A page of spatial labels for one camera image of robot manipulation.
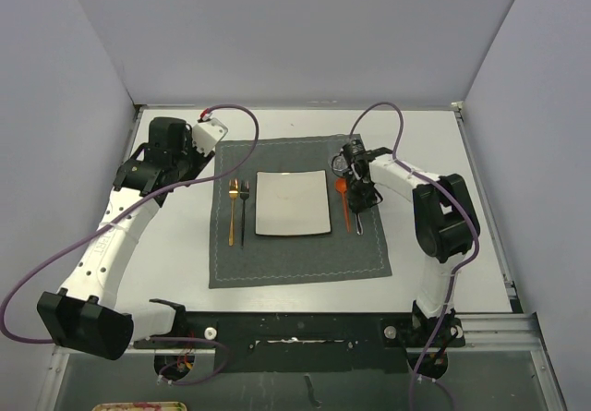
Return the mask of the dark grey cloth placemat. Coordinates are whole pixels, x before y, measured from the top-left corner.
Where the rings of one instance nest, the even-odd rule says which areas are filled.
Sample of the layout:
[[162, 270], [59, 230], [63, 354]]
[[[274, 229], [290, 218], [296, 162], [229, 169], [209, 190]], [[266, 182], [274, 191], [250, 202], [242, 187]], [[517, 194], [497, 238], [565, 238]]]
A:
[[[304, 284], [388, 277], [392, 273], [380, 211], [374, 207], [361, 217], [364, 234], [351, 232], [344, 223], [336, 175], [329, 160], [349, 140], [347, 135], [291, 139], [223, 141], [215, 152], [210, 224], [210, 288]], [[324, 170], [330, 203], [332, 231], [319, 236], [258, 236], [255, 233], [257, 172], [308, 172]], [[246, 205], [245, 245], [240, 246], [241, 199], [235, 202], [235, 243], [228, 244], [230, 223], [229, 182], [250, 185]]]

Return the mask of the gold fork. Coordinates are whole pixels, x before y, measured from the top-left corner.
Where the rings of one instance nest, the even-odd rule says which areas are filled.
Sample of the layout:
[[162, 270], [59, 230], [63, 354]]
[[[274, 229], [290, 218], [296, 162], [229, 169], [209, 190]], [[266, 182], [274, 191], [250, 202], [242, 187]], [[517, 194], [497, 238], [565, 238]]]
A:
[[239, 197], [238, 179], [234, 178], [229, 182], [229, 198], [230, 198], [230, 223], [228, 244], [232, 247], [235, 243], [235, 202]]

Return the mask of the white square plate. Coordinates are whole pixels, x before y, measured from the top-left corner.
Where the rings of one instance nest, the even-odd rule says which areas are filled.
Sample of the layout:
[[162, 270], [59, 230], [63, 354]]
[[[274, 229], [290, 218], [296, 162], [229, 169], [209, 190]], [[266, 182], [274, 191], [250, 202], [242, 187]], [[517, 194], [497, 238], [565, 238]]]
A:
[[257, 172], [255, 233], [258, 236], [319, 236], [331, 231], [324, 170]]

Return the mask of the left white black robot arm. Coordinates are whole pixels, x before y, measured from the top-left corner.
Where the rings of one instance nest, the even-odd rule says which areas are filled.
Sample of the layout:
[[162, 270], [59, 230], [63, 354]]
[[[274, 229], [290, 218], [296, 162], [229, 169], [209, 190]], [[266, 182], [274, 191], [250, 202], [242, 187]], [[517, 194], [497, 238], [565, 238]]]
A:
[[150, 122], [147, 141], [117, 169], [99, 236], [58, 292], [45, 292], [38, 301], [56, 345], [116, 360], [132, 343], [152, 336], [169, 347], [185, 342], [184, 306], [153, 298], [118, 312], [115, 304], [140, 237], [167, 198], [163, 188], [195, 179], [227, 132], [214, 118], [193, 126], [174, 117]]

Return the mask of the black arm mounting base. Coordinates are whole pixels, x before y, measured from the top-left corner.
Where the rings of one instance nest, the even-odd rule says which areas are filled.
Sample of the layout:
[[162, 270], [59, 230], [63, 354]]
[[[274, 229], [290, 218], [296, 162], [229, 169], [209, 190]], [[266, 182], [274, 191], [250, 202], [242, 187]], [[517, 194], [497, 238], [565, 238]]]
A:
[[406, 373], [425, 346], [425, 361], [444, 368], [446, 351], [465, 345], [456, 316], [442, 325], [412, 313], [188, 312], [164, 342], [142, 339], [136, 349], [212, 349], [227, 373], [380, 370]]

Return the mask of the clear plastic cup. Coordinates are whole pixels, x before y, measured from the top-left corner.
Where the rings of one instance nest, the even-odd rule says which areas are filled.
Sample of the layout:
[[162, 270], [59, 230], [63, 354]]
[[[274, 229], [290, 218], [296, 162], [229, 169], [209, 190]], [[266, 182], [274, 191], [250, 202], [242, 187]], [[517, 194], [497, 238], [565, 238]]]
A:
[[337, 176], [344, 176], [349, 168], [348, 162], [344, 158], [344, 152], [339, 151], [329, 160], [331, 171]]

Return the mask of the silver table knife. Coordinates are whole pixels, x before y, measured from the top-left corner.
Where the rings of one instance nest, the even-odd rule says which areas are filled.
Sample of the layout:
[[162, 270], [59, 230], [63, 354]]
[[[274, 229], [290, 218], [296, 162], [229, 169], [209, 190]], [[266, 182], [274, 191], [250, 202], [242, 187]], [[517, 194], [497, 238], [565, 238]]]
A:
[[362, 217], [361, 217], [360, 212], [355, 213], [355, 223], [356, 223], [356, 233], [359, 236], [362, 236], [364, 234], [364, 225], [363, 225], [363, 221], [362, 221]]

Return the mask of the dark handled silver fork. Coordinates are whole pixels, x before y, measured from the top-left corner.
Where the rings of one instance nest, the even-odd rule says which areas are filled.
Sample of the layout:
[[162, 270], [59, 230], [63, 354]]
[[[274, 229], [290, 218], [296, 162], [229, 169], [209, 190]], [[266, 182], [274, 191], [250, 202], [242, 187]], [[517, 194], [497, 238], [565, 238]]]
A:
[[242, 180], [240, 183], [239, 197], [241, 199], [241, 222], [240, 222], [240, 246], [245, 245], [246, 234], [246, 205], [250, 195], [250, 185], [247, 180]]

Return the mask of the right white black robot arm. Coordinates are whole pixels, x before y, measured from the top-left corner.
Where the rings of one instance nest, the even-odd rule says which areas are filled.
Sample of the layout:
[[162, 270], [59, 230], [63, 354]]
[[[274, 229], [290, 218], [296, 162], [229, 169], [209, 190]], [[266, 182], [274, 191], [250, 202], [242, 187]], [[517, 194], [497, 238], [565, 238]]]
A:
[[416, 241], [426, 256], [414, 309], [422, 315], [411, 322], [411, 333], [422, 345], [433, 345], [444, 334], [440, 315], [452, 312], [457, 267], [476, 249], [480, 226], [464, 179], [457, 174], [434, 175], [395, 159], [391, 150], [368, 150], [361, 139], [341, 148], [342, 176], [348, 208], [362, 232], [360, 214], [383, 201], [386, 187], [411, 203]]

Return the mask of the orange plastic spoon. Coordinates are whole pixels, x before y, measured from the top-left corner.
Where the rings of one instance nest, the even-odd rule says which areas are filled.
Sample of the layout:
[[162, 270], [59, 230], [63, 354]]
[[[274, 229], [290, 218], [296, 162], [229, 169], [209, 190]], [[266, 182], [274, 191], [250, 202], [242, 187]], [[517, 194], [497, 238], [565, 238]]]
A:
[[348, 204], [347, 204], [347, 198], [346, 198], [346, 192], [347, 192], [346, 180], [343, 177], [338, 177], [335, 181], [334, 186], [335, 186], [336, 191], [340, 194], [340, 197], [341, 197], [346, 231], [348, 233], [350, 233], [351, 232], [351, 224], [350, 224], [349, 210], [348, 210]]

